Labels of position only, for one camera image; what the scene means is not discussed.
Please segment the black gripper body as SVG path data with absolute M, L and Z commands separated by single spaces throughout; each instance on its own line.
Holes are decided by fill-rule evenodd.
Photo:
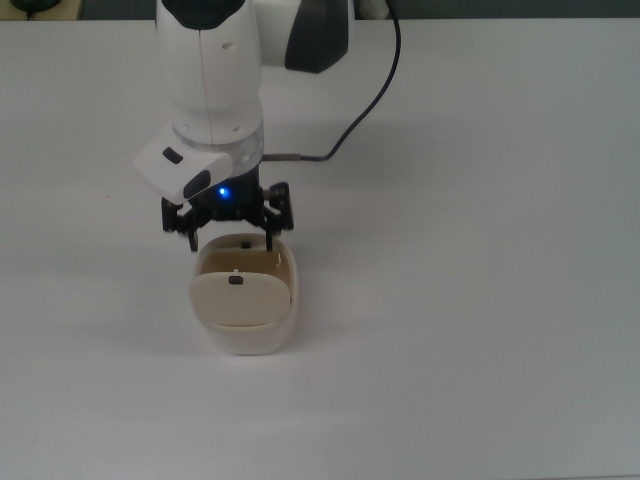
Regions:
M 193 197 L 191 205 L 213 221 L 262 223 L 264 199 L 260 168 L 210 186 Z

